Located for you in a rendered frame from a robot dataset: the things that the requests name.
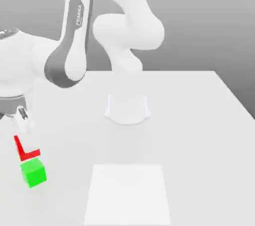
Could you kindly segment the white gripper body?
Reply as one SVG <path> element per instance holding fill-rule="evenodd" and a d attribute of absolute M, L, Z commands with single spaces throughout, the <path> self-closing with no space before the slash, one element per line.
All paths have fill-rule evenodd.
<path fill-rule="evenodd" d="M 33 117 L 17 120 L 11 118 L 14 125 L 14 134 L 18 136 L 22 148 L 25 152 L 31 152 L 40 148 L 37 129 Z"/>

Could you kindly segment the small red cube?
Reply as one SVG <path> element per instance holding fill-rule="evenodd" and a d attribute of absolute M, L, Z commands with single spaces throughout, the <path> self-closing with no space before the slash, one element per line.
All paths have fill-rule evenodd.
<path fill-rule="evenodd" d="M 33 150 L 30 152 L 25 152 L 17 135 L 14 136 L 14 140 L 15 140 L 17 151 L 21 161 L 33 159 L 35 157 L 40 156 L 41 154 L 40 149 Z"/>

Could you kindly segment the small green cube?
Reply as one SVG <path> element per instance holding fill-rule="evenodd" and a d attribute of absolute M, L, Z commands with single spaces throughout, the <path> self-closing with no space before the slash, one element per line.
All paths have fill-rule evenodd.
<path fill-rule="evenodd" d="M 47 180 L 45 167 L 39 158 L 33 158 L 20 165 L 22 177 L 29 188 Z"/>

